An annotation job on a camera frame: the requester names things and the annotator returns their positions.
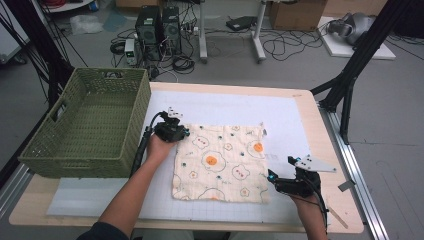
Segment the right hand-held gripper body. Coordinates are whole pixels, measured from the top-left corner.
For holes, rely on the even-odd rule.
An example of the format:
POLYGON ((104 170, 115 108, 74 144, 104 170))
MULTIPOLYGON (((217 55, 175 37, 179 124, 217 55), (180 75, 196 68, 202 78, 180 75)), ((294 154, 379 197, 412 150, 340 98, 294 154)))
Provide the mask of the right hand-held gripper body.
POLYGON ((310 155, 300 158, 300 161, 294 167, 294 179, 279 178, 278 183, 274 185, 278 192, 300 195, 301 197, 320 193, 321 179, 319 173, 336 172, 335 167, 310 155))

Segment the cream printed cloth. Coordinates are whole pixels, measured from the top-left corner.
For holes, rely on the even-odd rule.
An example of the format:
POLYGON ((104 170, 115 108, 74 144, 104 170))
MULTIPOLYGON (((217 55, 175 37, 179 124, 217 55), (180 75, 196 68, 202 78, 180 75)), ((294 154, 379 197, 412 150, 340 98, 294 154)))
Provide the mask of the cream printed cloth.
POLYGON ((188 126, 177 145, 172 196, 179 200, 216 200, 266 204, 268 167, 263 127, 188 126))

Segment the green woven basket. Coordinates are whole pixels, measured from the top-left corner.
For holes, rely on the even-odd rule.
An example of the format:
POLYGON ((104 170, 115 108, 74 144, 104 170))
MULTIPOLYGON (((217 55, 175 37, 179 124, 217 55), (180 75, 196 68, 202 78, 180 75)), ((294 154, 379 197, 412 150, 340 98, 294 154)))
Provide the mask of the green woven basket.
POLYGON ((48 178, 125 178, 150 97, 144 69, 77 68, 18 160, 48 178))

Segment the person's left hand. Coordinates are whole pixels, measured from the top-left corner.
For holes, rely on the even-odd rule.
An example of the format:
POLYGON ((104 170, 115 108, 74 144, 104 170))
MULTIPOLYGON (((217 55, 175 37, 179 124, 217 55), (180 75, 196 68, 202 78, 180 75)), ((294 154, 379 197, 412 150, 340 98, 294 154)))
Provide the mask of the person's left hand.
POLYGON ((156 134, 153 134, 147 147, 147 161, 160 165, 175 146, 176 142, 163 141, 156 134))

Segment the person's right hand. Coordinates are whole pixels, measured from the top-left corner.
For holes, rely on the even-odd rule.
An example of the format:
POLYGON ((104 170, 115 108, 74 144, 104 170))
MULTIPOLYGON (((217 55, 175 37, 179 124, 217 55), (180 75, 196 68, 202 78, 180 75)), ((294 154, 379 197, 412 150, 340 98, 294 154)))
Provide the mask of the person's right hand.
POLYGON ((290 194, 290 198, 297 207, 300 219, 317 220, 324 217, 324 210, 315 195, 301 197, 300 195, 290 194))

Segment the white grid mat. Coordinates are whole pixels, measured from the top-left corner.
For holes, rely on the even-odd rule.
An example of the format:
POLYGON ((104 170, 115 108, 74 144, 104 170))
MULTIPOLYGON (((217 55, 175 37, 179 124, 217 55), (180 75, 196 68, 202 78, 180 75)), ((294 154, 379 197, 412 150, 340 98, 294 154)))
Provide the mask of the white grid mat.
MULTIPOLYGON (((153 92, 147 115, 172 107, 182 113, 182 123, 263 127, 268 170, 292 179, 295 168, 288 157, 310 153, 300 107, 292 97, 270 97, 194 92, 153 92)), ((147 220, 210 221, 230 223, 299 224, 294 202, 277 192, 267 180, 266 204, 216 200, 179 200, 172 196, 176 149, 155 173, 140 213, 147 220)))

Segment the small white power supply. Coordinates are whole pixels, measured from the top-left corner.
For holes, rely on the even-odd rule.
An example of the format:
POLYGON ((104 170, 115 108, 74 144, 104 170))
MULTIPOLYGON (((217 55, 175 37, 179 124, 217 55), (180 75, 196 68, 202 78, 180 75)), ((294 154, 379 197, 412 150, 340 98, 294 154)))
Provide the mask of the small white power supply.
POLYGON ((128 65, 135 66, 137 64, 136 45, 134 39, 127 39, 125 41, 124 54, 128 65))

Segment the white desk leg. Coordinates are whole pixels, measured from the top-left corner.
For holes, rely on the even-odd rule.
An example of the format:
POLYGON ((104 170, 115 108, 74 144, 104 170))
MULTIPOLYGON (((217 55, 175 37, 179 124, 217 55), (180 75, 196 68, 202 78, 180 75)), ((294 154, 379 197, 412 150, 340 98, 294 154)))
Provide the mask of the white desk leg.
POLYGON ((257 15, 257 23, 256 23, 256 29, 255 31, 252 33, 252 41, 257 53, 257 62, 261 63, 262 61, 264 61, 266 59, 265 56, 265 52, 260 40, 260 33, 261 33, 261 28, 262 28, 262 23, 263 23, 263 19, 264 19, 264 15, 265 15, 265 10, 266 10, 266 0, 260 0, 260 4, 259 4, 259 10, 258 10, 258 15, 257 15))
POLYGON ((199 0, 199 56, 203 64, 207 63, 208 53, 205 36, 205 17, 204 17, 205 0, 199 0))

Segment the black computer tower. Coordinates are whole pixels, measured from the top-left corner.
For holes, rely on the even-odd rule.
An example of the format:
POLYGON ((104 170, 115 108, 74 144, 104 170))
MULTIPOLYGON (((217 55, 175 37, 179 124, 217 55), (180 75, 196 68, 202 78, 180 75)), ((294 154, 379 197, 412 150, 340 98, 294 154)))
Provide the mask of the black computer tower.
POLYGON ((143 5, 135 24, 136 33, 145 59, 160 59, 159 43, 162 41, 160 8, 143 5))
POLYGON ((165 7, 162 13, 162 23, 167 51, 179 55, 182 52, 179 8, 176 6, 165 7))

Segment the black flat device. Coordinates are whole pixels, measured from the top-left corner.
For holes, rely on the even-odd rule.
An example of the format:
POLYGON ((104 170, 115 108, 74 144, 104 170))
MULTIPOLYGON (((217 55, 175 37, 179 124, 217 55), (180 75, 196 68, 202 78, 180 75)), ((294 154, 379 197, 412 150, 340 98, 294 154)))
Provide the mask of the black flat device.
POLYGON ((254 26, 256 24, 256 21, 256 17, 243 16, 227 21, 226 26, 233 31, 241 31, 254 26))

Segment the person's dark sleeve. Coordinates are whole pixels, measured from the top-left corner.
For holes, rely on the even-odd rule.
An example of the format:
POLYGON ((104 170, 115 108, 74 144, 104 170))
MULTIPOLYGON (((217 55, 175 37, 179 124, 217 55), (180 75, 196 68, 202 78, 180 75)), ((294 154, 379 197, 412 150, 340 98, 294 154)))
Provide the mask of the person's dark sleeve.
POLYGON ((76 240, 129 240, 129 237, 117 227, 104 222, 96 222, 76 240))

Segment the clear plastic bag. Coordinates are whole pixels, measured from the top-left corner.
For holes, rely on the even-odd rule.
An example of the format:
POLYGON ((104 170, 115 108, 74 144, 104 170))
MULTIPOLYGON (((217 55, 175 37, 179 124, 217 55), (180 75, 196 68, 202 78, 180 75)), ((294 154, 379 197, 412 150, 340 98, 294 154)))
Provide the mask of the clear plastic bag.
POLYGON ((70 18, 70 25, 74 35, 94 34, 103 30, 103 25, 96 16, 77 15, 70 18))

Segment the brown cardboard box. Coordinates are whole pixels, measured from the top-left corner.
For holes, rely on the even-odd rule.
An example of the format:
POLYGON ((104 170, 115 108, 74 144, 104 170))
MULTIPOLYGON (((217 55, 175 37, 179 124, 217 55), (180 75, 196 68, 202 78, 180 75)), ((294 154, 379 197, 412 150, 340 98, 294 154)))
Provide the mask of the brown cardboard box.
POLYGON ((270 23, 275 30, 314 31, 328 0, 295 0, 273 2, 270 23))

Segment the grey headset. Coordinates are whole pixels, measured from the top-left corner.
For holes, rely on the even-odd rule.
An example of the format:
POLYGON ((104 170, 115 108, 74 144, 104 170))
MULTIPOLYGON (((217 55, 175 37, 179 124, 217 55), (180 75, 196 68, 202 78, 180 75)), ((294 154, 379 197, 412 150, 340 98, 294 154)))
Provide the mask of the grey headset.
POLYGON ((340 19, 330 21, 327 32, 331 34, 336 33, 348 44, 355 46, 362 39, 363 35, 368 32, 374 22, 375 17, 368 16, 364 13, 347 13, 340 19))

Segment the white cabinet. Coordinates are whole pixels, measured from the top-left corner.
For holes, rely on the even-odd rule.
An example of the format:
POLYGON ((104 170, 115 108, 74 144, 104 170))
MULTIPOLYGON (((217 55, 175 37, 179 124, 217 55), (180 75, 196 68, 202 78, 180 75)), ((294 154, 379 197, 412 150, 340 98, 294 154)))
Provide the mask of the white cabinet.
POLYGON ((28 43, 29 38, 7 5, 0 0, 0 64, 6 64, 17 54, 21 46, 6 30, 1 21, 4 21, 9 27, 15 30, 21 40, 28 43))

